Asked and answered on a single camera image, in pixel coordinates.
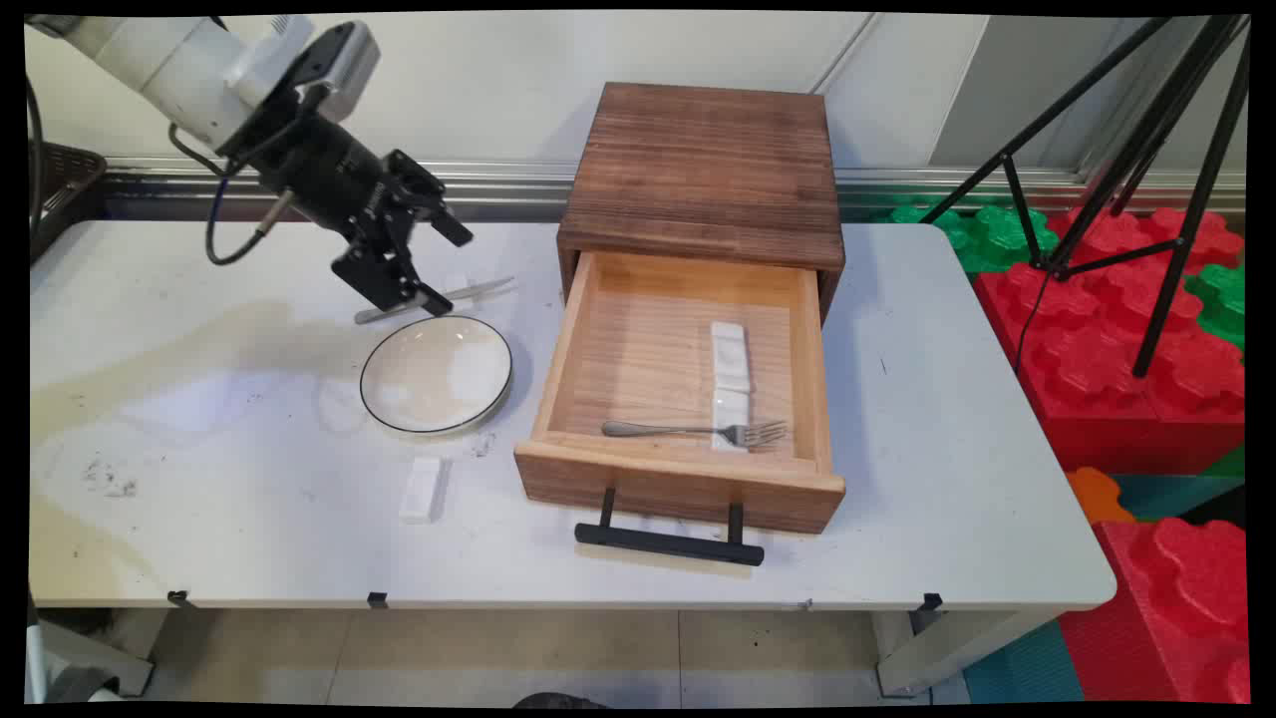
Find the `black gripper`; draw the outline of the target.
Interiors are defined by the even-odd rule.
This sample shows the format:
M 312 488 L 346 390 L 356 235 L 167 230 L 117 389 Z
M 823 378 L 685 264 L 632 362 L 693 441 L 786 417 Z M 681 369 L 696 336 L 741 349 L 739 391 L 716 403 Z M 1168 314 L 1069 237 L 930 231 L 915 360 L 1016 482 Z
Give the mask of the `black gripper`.
M 230 173 L 251 167 L 262 186 L 293 194 L 292 205 L 311 222 L 348 240 L 330 270 L 380 312 L 404 304 L 433 315 L 447 315 L 453 302 L 421 281 L 412 263 L 412 224 L 388 224 L 384 214 L 387 176 L 390 196 L 456 247 L 473 241 L 473 232 L 444 200 L 447 186 L 403 150 L 387 154 L 387 168 L 346 129 L 322 117 L 310 96 L 273 94 L 251 111 L 217 153 Z

